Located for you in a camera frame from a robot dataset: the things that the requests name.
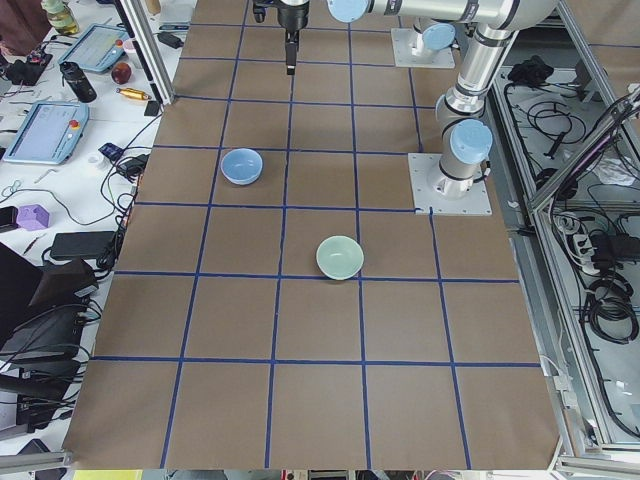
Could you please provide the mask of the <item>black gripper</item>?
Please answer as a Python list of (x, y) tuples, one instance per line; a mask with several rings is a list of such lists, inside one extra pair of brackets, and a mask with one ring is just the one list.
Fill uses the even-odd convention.
[[(277, 21), (284, 29), (304, 29), (308, 24), (308, 1), (281, 1), (281, 0), (253, 0), (252, 12), (257, 23), (266, 20), (267, 10), (275, 8)], [(286, 73), (295, 74), (295, 33), (285, 32), (285, 61)]]

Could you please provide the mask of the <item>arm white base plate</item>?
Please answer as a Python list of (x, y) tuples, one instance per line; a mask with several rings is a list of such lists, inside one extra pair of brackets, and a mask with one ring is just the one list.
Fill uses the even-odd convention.
[(452, 44), (455, 33), (451, 26), (429, 27), (424, 32), (409, 28), (391, 30), (396, 67), (453, 69)]
[(467, 180), (453, 180), (440, 169), (441, 154), (408, 155), (414, 213), (417, 215), (491, 216), (492, 208), (481, 169)]

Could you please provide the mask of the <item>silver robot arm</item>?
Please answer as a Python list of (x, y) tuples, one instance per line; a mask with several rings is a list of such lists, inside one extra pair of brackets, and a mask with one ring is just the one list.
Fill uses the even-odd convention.
[(488, 158), (493, 134), (479, 120), (498, 68), (518, 33), (537, 25), (558, 5), (556, 1), (329, 1), (331, 15), (353, 23), (366, 14), (414, 16), (451, 23), (474, 23), (456, 83), (436, 106), (443, 153), (427, 182), (440, 196), (459, 199), (474, 184), (481, 162)]
[(449, 48), (455, 40), (456, 29), (451, 23), (416, 17), (413, 28), (416, 34), (412, 46), (414, 56), (438, 53)]

